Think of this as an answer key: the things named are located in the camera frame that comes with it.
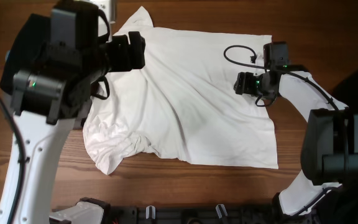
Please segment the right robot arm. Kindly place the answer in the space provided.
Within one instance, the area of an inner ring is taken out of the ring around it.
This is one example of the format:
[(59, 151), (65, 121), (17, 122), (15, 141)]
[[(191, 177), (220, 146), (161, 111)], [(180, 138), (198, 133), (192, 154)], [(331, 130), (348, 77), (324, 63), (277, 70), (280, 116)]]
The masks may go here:
[(306, 119), (301, 171), (268, 208), (245, 208), (244, 223), (358, 223), (358, 111), (326, 93), (302, 65), (268, 63), (241, 72), (237, 94), (287, 99)]

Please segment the white t-shirt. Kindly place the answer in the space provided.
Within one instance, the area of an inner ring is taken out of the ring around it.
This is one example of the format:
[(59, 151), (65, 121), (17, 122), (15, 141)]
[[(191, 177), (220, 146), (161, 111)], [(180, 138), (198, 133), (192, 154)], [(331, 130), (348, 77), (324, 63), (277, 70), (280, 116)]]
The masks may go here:
[(83, 127), (95, 166), (111, 174), (140, 152), (190, 164), (275, 169), (275, 127), (267, 110), (233, 89), (270, 35), (155, 27), (140, 7), (119, 29), (145, 39), (145, 67), (109, 73), (109, 98), (94, 99)]

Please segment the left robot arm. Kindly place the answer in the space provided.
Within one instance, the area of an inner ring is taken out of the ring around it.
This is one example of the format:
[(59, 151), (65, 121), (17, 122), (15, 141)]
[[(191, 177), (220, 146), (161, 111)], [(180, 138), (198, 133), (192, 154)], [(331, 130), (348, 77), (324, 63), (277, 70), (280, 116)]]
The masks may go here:
[(74, 206), (50, 209), (60, 154), (94, 84), (109, 72), (145, 65), (145, 39), (137, 31), (99, 35), (105, 13), (89, 1), (59, 1), (29, 65), (12, 76), (10, 107), (2, 107), (13, 131), (0, 200), (0, 223), (110, 223), (110, 204), (81, 198)]

